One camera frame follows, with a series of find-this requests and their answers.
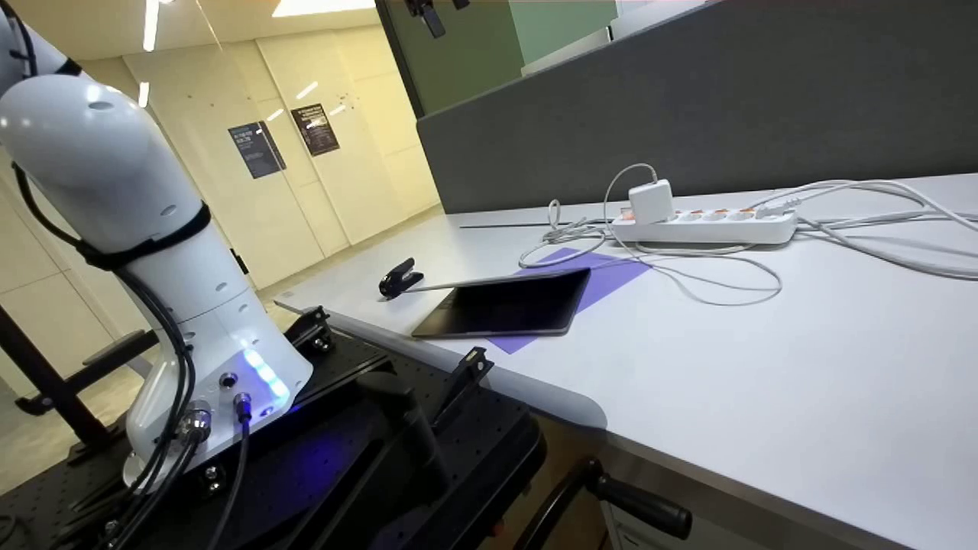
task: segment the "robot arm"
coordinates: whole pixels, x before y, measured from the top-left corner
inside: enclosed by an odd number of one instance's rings
[[[267,317],[157,123],[80,75],[10,5],[2,14],[13,58],[0,62],[0,146],[69,224],[81,256],[126,282],[171,351],[126,419],[122,477],[154,490],[140,472],[178,461],[160,441],[171,441],[187,409],[210,416],[194,469],[235,442],[235,402],[250,402],[261,432],[291,409],[311,367]]]

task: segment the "black tablet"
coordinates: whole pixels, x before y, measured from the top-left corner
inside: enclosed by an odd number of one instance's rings
[[[467,282],[413,330],[415,338],[567,333],[589,269]]]

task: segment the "framed poster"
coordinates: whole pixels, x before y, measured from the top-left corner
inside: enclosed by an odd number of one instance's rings
[[[267,123],[235,127],[235,129],[230,129],[230,135],[231,135],[254,182],[283,167],[281,153],[278,153]]]
[[[297,106],[292,123],[305,142],[309,156],[323,156],[329,150],[340,150],[329,116],[321,104]]]

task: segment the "charger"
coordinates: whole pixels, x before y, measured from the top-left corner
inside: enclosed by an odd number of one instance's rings
[[[668,182],[653,182],[629,191],[629,206],[637,224],[663,224],[671,218],[671,187]]]

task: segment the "white table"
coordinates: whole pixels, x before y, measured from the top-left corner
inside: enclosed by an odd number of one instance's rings
[[[978,175],[908,183],[978,211]],[[855,193],[804,209],[810,218],[880,211],[905,206]],[[323,307],[340,325],[452,364],[475,343],[404,338],[447,292],[382,303],[376,282],[405,256],[418,261],[425,285],[516,271],[516,256],[544,228],[459,228],[488,221],[544,221],[544,211],[425,218],[340,256],[278,303]],[[978,236],[957,225],[875,233],[978,251]],[[823,241],[750,256],[783,276],[775,301],[709,308],[646,271],[582,312],[562,338],[539,338],[516,354],[479,343],[499,364],[494,388],[900,545],[978,547],[978,285],[925,279]],[[745,279],[745,269],[712,261],[671,265]]]

